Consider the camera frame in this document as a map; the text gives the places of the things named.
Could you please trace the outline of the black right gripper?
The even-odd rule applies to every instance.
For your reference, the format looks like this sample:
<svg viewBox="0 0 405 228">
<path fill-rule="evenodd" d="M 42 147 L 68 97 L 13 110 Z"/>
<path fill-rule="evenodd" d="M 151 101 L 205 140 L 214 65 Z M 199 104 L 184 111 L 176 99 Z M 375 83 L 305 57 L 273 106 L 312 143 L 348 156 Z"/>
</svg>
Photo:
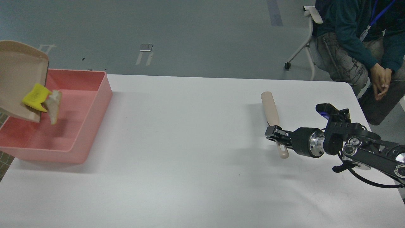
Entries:
<svg viewBox="0 0 405 228">
<path fill-rule="evenodd" d="M 305 157 L 320 158 L 324 153 L 324 132 L 318 128 L 300 127 L 295 131 L 285 131 L 278 125 L 268 126 L 265 136 L 275 141 L 282 149 L 284 146 Z"/>
</svg>

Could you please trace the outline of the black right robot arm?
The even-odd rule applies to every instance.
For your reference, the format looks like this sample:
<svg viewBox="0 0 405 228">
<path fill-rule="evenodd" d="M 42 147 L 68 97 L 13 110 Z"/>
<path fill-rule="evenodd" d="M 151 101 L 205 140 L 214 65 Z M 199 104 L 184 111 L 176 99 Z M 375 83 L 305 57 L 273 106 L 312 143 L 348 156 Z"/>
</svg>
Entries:
<svg viewBox="0 0 405 228">
<path fill-rule="evenodd" d="M 357 179 L 375 187 L 404 187 L 404 145 L 383 141 L 378 134 L 368 131 L 360 123 L 352 123 L 349 109 L 338 110 L 328 103 L 318 104 L 315 109 L 328 121 L 326 128 L 301 127 L 295 131 L 286 131 L 276 119 L 278 113 L 275 105 L 264 105 L 268 121 L 265 136 L 276 142 L 278 147 L 284 147 L 279 150 L 281 158 L 289 157 L 288 149 L 311 158 L 320 158 L 323 154 L 337 155 L 342 164 L 333 167 L 333 172 L 348 170 Z M 358 175 L 353 170 L 356 167 L 374 168 L 396 181 L 397 185 L 370 181 Z"/>
</svg>

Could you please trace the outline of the person's clasped hands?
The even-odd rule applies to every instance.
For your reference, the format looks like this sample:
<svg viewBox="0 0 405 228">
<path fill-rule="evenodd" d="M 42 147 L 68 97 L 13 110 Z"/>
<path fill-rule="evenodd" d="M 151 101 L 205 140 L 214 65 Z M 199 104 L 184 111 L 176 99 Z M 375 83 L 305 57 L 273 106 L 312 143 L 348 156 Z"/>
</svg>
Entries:
<svg viewBox="0 0 405 228">
<path fill-rule="evenodd" d="M 387 95 L 391 83 L 392 70 L 383 68 L 376 63 L 371 69 L 371 83 L 376 101 Z"/>
</svg>

